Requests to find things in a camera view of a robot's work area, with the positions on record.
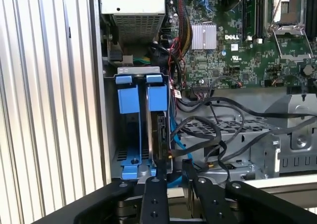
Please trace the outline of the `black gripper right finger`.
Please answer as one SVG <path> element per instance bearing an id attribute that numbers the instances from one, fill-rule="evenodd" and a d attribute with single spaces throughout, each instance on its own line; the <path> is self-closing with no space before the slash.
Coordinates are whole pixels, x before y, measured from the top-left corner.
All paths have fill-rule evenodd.
<path id="1" fill-rule="evenodd" d="M 241 181 L 225 188 L 199 177 L 190 159 L 182 162 L 184 194 L 192 214 L 208 224 L 315 224 L 316 214 Z"/>

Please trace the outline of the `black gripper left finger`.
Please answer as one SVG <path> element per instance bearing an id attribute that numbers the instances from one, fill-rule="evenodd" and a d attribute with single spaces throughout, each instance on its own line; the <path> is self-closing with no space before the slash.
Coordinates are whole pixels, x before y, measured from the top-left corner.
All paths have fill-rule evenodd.
<path id="1" fill-rule="evenodd" d="M 167 224 L 170 222 L 166 162 L 145 183 L 110 184 L 37 220 L 38 224 Z"/>

